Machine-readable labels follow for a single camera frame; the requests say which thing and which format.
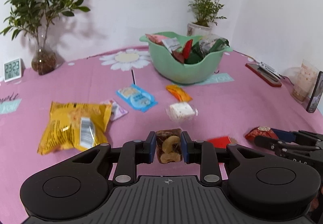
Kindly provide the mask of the red printed snack packet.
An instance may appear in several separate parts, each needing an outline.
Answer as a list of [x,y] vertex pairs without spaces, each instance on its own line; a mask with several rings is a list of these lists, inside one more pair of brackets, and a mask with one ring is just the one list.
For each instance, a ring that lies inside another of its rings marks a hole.
[[279,139],[278,136],[274,133],[273,129],[265,126],[259,126],[252,129],[250,132],[248,132],[245,135],[245,139],[248,141],[254,141],[255,137],[259,135],[263,137],[271,138],[271,139],[276,139],[276,140]]

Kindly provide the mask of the dried fruit packet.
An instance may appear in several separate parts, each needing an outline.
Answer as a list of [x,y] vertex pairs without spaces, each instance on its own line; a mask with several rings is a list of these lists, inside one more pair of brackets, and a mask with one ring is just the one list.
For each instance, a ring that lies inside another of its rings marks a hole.
[[157,159],[161,164],[182,161],[181,129],[167,129],[156,132]]

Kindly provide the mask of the clear white candy packet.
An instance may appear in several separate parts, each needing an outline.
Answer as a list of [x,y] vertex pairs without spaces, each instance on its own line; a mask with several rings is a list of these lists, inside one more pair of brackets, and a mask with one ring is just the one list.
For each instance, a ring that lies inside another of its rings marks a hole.
[[166,108],[166,113],[173,121],[191,120],[198,115],[197,109],[187,102],[178,102],[169,105]]

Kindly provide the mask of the blue biscuit packet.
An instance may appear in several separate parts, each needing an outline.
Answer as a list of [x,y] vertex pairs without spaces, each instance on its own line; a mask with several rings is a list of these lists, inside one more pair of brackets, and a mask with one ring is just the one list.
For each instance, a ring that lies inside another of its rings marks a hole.
[[117,95],[132,109],[141,112],[146,112],[158,104],[154,96],[134,84],[117,90]]

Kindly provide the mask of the orange snack packet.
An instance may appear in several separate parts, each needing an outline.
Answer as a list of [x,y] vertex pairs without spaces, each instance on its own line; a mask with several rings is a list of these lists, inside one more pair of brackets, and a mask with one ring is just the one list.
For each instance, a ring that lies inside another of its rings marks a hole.
[[189,102],[192,97],[178,85],[167,85],[166,90],[180,102]]

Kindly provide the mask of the yellow chips bag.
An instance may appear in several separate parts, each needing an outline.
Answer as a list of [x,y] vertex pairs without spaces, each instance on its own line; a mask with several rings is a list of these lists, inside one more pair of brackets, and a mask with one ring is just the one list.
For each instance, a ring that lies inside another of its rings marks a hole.
[[49,122],[37,153],[46,155],[69,149],[85,151],[108,142],[105,131],[111,113],[111,104],[52,102]]

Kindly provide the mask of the green silver snack packet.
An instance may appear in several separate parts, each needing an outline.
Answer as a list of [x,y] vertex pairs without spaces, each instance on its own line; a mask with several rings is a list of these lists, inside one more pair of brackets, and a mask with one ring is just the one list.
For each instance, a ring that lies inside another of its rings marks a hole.
[[226,38],[220,37],[215,34],[209,34],[202,37],[199,41],[199,47],[204,54],[211,52],[218,52],[229,47],[229,41]]

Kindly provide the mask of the flat red packet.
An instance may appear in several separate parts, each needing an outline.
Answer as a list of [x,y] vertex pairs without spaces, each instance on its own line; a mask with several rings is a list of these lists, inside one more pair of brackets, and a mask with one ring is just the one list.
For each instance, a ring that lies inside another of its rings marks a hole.
[[236,144],[237,142],[229,136],[217,137],[208,139],[215,148],[225,149],[229,144]]

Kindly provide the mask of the black standing phone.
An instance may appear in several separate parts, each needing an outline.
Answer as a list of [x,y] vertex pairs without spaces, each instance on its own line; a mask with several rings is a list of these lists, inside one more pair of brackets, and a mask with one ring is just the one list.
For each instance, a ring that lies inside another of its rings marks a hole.
[[323,92],[323,72],[319,71],[318,78],[315,83],[312,96],[311,96],[310,101],[309,101],[307,108],[306,108],[307,112],[309,112],[309,113],[315,112],[315,110],[317,109],[317,107],[319,105],[319,101],[321,99],[322,92]]

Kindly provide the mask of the pink white small packet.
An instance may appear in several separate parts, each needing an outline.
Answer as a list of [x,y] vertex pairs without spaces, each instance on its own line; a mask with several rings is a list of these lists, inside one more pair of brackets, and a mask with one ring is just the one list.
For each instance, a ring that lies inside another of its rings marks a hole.
[[128,114],[128,111],[118,104],[114,99],[102,101],[101,104],[110,104],[112,106],[111,117],[109,119],[111,122]]

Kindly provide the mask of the pink floral tablecloth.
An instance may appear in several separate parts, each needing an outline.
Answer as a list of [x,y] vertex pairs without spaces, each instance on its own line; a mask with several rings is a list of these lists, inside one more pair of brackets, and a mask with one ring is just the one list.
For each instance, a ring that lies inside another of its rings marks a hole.
[[[246,133],[258,126],[284,131],[322,132],[322,114],[306,112],[291,97],[288,80],[279,88],[267,85],[246,68],[249,59],[229,52],[223,55],[215,84],[192,85],[185,91],[198,115],[187,121],[170,120],[166,108],[176,99],[166,90],[169,80],[160,76],[152,64],[129,71],[114,70],[114,55],[67,62],[53,72],[39,76],[31,69],[11,83],[1,83],[1,99],[18,99],[8,104],[1,115],[1,221],[21,223],[27,215],[20,201],[20,186],[32,174],[76,154],[75,149],[45,156],[37,153],[49,121],[52,102],[101,103],[114,99],[128,114],[110,122],[106,131],[109,143],[121,147],[125,142],[145,139],[151,131],[180,128],[194,140],[229,136],[248,145]],[[117,90],[133,84],[155,97],[158,104],[146,112],[132,109],[117,95]]]

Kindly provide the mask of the white remote on phone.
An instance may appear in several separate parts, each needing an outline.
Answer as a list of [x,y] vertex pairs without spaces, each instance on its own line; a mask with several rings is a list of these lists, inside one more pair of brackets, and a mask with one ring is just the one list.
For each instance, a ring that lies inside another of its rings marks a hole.
[[259,62],[258,66],[269,75],[276,77],[277,79],[281,79],[280,74],[274,68],[265,64],[264,62]]

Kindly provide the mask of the black stick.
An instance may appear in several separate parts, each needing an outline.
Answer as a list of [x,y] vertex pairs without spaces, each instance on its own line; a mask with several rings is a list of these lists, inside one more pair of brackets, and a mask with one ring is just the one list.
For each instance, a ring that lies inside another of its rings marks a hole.
[[135,73],[133,70],[131,70],[131,75],[132,75],[132,82],[135,85],[136,84],[136,80],[135,80]]

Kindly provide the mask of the red phone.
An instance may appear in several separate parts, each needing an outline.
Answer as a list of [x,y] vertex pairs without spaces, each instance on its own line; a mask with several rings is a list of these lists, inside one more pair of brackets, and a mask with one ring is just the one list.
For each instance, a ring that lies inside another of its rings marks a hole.
[[273,77],[273,75],[270,75],[266,71],[264,71],[262,68],[260,68],[256,64],[246,63],[245,65],[250,71],[255,73],[258,77],[260,77],[263,81],[265,81],[267,84],[269,84],[272,87],[281,87],[282,83],[279,79]]

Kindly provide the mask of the green plastic bowl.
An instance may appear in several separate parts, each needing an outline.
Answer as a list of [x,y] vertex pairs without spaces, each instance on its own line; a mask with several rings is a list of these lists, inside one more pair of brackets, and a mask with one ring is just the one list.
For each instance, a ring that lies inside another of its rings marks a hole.
[[145,34],[140,41],[148,44],[156,71],[178,84],[196,84],[206,80],[217,70],[222,56],[230,47],[204,54],[199,41],[203,36],[181,36],[175,32]]

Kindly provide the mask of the digital clock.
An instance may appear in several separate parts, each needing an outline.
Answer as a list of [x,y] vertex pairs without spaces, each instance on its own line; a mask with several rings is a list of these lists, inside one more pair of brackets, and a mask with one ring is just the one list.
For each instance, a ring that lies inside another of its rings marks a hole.
[[22,77],[21,58],[4,63],[4,81],[10,82]]

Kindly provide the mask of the thin plant in white pot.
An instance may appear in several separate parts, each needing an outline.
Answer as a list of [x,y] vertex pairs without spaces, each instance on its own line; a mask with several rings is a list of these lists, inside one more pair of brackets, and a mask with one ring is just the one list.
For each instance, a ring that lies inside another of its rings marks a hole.
[[199,33],[210,33],[212,27],[217,26],[218,20],[226,19],[220,15],[224,8],[221,0],[190,0],[189,11],[194,15],[195,21],[187,25],[187,35],[196,36]]

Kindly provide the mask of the leafy plant in glass vase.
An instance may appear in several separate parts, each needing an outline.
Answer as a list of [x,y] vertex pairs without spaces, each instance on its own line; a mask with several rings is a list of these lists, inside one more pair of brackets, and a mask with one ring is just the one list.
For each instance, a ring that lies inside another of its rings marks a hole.
[[4,19],[7,27],[1,31],[1,35],[10,33],[12,39],[15,39],[22,33],[32,39],[35,42],[35,52],[31,68],[38,75],[46,75],[58,65],[56,53],[47,47],[50,26],[62,16],[73,17],[75,11],[88,13],[90,9],[83,2],[84,0],[7,0],[10,13]]

